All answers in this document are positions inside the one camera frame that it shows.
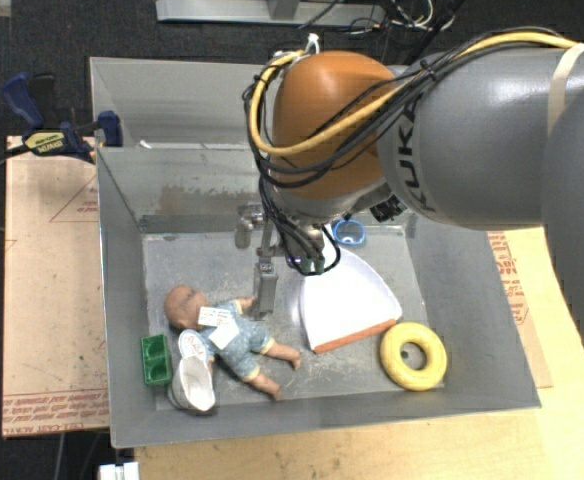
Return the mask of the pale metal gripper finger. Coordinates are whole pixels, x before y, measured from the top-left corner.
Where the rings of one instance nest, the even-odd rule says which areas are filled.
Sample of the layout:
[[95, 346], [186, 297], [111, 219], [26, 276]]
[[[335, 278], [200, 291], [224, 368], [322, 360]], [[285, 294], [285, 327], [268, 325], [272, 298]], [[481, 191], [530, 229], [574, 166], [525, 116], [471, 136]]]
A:
[[261, 266], [256, 263], [253, 272], [253, 303], [251, 306], [251, 316], [253, 318], [261, 318], [262, 311], [260, 309], [260, 297], [261, 297]]
[[278, 279], [274, 266], [266, 264], [263, 270], [263, 314], [266, 316], [274, 310]]

